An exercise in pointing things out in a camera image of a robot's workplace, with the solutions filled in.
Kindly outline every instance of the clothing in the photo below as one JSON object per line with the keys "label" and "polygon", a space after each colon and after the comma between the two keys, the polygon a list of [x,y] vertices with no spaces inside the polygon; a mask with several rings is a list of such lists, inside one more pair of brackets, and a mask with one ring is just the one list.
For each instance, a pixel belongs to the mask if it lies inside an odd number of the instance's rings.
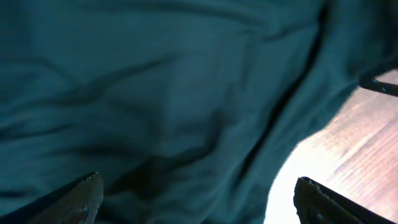
{"label": "clothing", "polygon": [[5,0],[0,11],[0,214],[96,171],[98,221],[262,223],[294,146],[360,75],[398,60],[398,1]]}

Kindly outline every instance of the floor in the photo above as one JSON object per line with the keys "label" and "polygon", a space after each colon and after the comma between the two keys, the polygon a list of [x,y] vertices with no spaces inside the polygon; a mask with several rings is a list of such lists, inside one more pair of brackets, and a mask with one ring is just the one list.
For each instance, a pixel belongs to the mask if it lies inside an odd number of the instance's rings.
{"label": "floor", "polygon": [[[380,80],[398,84],[398,71]],[[266,224],[300,223],[292,199],[301,176],[398,223],[398,97],[358,89],[324,130],[302,141],[274,181]]]}

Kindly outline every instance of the garment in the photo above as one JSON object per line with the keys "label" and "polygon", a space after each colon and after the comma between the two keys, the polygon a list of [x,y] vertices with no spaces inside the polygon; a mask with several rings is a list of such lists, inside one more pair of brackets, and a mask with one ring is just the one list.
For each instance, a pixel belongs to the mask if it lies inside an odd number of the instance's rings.
{"label": "garment", "polygon": [[397,1],[3,0],[0,11],[0,214],[96,171],[98,221],[262,223],[294,146],[360,75],[398,61]]}

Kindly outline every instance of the wooden floor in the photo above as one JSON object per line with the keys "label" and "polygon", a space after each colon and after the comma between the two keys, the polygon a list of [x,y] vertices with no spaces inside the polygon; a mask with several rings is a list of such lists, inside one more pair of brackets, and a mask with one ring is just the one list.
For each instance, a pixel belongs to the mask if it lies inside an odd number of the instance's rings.
{"label": "wooden floor", "polygon": [[[398,84],[398,72],[380,80]],[[398,223],[398,97],[358,89],[324,130],[301,142],[274,182],[266,224],[300,223],[293,196],[301,176]]]}

